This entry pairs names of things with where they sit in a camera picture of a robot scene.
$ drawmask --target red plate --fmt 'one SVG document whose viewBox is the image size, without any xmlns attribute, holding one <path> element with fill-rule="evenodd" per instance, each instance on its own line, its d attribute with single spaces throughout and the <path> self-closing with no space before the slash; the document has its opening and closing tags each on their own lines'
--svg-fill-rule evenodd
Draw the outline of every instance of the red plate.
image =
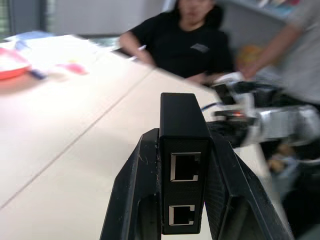
<svg viewBox="0 0 320 240">
<path fill-rule="evenodd" d="M 0 80 L 23 75 L 30 69 L 30 64 L 15 50 L 0 47 Z"/>
</svg>

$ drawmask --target ethernet port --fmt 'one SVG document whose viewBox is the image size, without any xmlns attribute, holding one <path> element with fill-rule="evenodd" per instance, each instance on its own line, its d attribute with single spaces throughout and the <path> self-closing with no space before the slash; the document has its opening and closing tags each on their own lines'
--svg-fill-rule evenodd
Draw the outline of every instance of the ethernet port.
<svg viewBox="0 0 320 240">
<path fill-rule="evenodd" d="M 196 182 L 199 178 L 200 152 L 171 154 L 171 182 Z"/>
<path fill-rule="evenodd" d="M 190 226 L 195 222 L 195 205 L 169 206 L 170 226 Z"/>
</svg>

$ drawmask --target t-shirt logo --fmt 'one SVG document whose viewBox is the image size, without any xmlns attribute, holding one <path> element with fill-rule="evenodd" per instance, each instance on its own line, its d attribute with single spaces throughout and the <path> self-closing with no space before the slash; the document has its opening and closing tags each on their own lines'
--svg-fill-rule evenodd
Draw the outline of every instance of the t-shirt logo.
<svg viewBox="0 0 320 240">
<path fill-rule="evenodd" d="M 203 54 L 205 54 L 206 52 L 208 52 L 210 50 L 207 46 L 199 44 L 199 43 L 193 45 L 191 48 L 198 50 L 198 51 L 202 52 Z"/>
</svg>

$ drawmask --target gray shirt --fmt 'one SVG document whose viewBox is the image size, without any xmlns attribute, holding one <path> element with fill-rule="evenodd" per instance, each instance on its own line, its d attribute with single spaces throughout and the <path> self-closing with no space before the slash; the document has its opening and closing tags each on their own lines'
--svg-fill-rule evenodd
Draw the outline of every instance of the gray shirt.
<svg viewBox="0 0 320 240">
<path fill-rule="evenodd" d="M 283 68 L 286 94 L 320 105 L 320 0 L 301 0 L 287 23 L 304 31 Z"/>
</svg>

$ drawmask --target black t-shirt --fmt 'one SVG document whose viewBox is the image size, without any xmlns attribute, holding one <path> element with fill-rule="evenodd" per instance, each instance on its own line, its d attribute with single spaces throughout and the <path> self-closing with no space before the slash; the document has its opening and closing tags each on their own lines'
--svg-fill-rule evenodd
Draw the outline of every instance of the black t-shirt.
<svg viewBox="0 0 320 240">
<path fill-rule="evenodd" d="M 157 67 L 183 78 L 234 71 L 226 34 L 209 25 L 183 31 L 177 16 L 161 13 L 130 32 L 146 45 Z"/>
</svg>

